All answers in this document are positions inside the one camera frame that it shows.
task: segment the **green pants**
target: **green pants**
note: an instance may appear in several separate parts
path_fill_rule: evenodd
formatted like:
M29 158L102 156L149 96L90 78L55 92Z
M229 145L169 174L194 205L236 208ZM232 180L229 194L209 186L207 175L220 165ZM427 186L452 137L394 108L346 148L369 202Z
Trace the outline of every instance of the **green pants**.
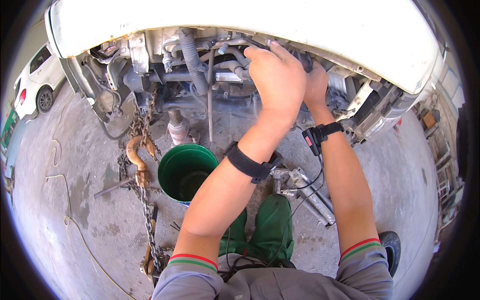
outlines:
M227 253L228 234L230 233L228 253L257 257L268 263L278 251L274 263L279 260L290 260L293 253L291 214L290 202L285 196L279 194L268 196L258 208L255 217L255 231L250 241L247 242L245 235L247 210L244 209L223 235L218 256Z

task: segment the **yellow extension cord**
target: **yellow extension cord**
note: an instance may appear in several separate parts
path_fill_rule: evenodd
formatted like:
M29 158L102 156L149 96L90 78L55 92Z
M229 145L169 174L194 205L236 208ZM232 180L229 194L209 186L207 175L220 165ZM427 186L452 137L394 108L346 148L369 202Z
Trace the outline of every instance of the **yellow extension cord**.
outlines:
M72 208L70 206L70 196L68 194L68 184L67 184L67 179L65 178L65 175L63 174L58 174L58 175L52 175L52 176L47 176L47 167L50 163L50 159L52 158L52 154L55 152L55 155L53 156L53 166L54 167L57 167L58 164L60 163L60 159L61 159L61 145L60 145L60 142L56 139L54 139L54 135L55 135L55 132L57 131L57 128L58 126L60 125L60 121L61 121L61 118L63 116L63 111L65 110L65 108L67 107L67 104L70 102L70 99L67 100L67 103L65 103L65 105L63 106L62 110L61 110L61 113L60 113L60 119L59 119L59 122L57 124L57 127L55 128L55 131L53 132L52 134L52 141L53 142L56 142L58 145L59 145L59 149L60 149L60 154L59 154L59 160L58 162L55 164L55 157L57 156L57 147L54 147L52 149L52 151L50 152L50 157L48 157L48 162L47 162L47 166L45 167L45 179L49 179L49 178L56 178L56 177L62 177L63 178L63 182L65 183L65 191L66 191L66 194L67 194L67 204L68 204L68 215L64 216L63 217L63 223L65 224L66 227L68 227L68 225L70 225L70 221L75 225L75 227L77 228L78 230L78 233L80 233L80 237L82 238L82 241L84 242L84 246L85 248L87 249L88 253L90 254L90 257L93 259L93 261L96 263L96 265L98 265L98 267L100 268L100 270L102 270L102 272L105 274L105 276L108 277L108 279L110 279L111 282L113 282L114 285L116 285L119 289L121 289L121 291L123 293L125 293L125 295L127 295L128 297L130 297L130 299L132 300L136 300L134 297L132 297L129 293L127 293L124 289L122 289L111 277L110 275L108 275L106 273L106 271L102 268L102 266L100 265L100 263L96 260L96 258L93 256L92 252L90 251L90 248L88 248L87 246L87 243L85 242L85 239L84 239L84 236L82 234L82 232L80 231L80 228L78 227L77 223L70 217L70 215L72 214Z

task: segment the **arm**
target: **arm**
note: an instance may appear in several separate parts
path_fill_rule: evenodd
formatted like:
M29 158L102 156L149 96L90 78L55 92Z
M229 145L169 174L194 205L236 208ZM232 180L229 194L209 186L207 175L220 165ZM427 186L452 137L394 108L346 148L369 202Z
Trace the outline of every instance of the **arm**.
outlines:
M249 73L262 98L257 123L240 139L238 148L250 159L270 159L295 121L305 93L306 76L298 60L272 42L272 52L249 47ZM174 255L193 254L213 262L223 233L245 208L256 185L225 158L210 174L190 204Z
M313 60L307 75L304 102L316 125L335 122L325 104L328 74ZM373 221L372 194L360 163L342 132L335 132L322 142L325 179L332 198L340 252L368 240L378 239Z

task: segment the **green bucket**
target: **green bucket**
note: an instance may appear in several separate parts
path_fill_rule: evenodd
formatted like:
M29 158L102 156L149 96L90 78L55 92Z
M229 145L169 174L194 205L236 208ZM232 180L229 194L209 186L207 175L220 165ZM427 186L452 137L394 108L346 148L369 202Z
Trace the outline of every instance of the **green bucket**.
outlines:
M168 197L188 205L217 166L215 155L207 148L181 144L162 157L158 165L158 182Z

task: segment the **right hand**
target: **right hand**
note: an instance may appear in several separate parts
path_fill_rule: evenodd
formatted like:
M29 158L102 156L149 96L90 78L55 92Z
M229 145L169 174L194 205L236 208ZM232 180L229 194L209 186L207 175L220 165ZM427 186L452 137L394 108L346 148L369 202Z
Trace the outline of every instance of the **right hand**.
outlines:
M312 59L312 63L312 71L307 73L307 87L303 97L310 112L328 109L325 104L328 74L316 59Z
M244 54L252 60L248 69L262 98L262 115L275 116L291 126L305 95L306 75L300 62L277 42L270 51L248 47Z

